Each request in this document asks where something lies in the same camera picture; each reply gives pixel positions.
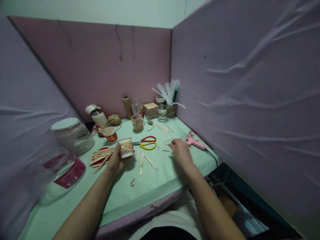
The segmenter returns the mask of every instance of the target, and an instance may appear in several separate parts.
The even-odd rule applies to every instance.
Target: purple fabric partition
[[[12,19],[88,121],[86,106],[126,117],[123,97],[153,102],[169,80],[171,29]]]
[[[41,194],[27,162],[58,146],[50,127],[78,117],[7,18],[0,17],[0,239],[18,239]]]
[[[213,1],[173,29],[177,115],[307,239],[320,227],[319,1]]]

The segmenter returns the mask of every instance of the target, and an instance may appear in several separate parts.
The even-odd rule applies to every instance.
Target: mint green tablecloth
[[[144,126],[143,131],[135,133],[129,119],[125,120],[122,127],[117,130],[118,139],[132,137],[133,142],[140,141],[143,137],[149,135],[155,136],[157,147],[150,151],[140,148],[140,155],[145,152],[159,171],[155,171],[144,159],[143,173],[140,175],[136,151],[134,158],[116,178],[103,212],[101,226],[153,203],[187,184],[181,170],[175,165],[171,157],[170,148],[166,146],[169,142],[163,142],[170,138],[185,140],[190,129],[178,118],[168,119],[165,123],[159,122],[158,119],[153,121],[154,124],[159,123],[163,126],[167,123],[174,133],[171,131],[170,133],[162,132],[157,127],[147,131],[151,129],[148,124]],[[98,136],[95,136],[94,139],[96,140],[95,146],[80,157],[85,164],[88,163],[93,151],[102,147],[115,147],[115,144],[108,143],[106,139],[98,138]],[[215,160],[206,152],[196,147],[191,147],[190,151],[203,176],[216,168]],[[20,239],[51,239],[104,169],[105,166],[93,175],[95,169],[88,166],[82,180],[66,195],[50,204],[44,204],[40,201],[33,209]],[[134,186],[131,187],[130,183],[134,178]]]

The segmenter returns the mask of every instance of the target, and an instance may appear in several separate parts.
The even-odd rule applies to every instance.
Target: cartoon print on cup
[[[124,144],[121,144],[121,155],[129,153],[129,150],[124,146]]]

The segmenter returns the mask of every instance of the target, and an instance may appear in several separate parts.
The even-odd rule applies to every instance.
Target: hand
[[[184,172],[195,167],[188,145],[184,141],[181,139],[173,139],[168,146],[171,147],[174,159]]]
[[[121,158],[120,152],[120,143],[117,143],[105,169],[105,171],[111,173],[113,177],[115,177],[123,169],[124,165],[127,164],[130,158],[132,158],[132,156]]]

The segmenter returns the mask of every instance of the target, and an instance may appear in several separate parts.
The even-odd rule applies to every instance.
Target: glass cup
[[[160,122],[164,122],[165,120],[167,120],[167,110],[168,110],[168,107],[166,105],[159,105],[158,106],[159,109],[158,109],[158,117],[159,117],[159,121]]]

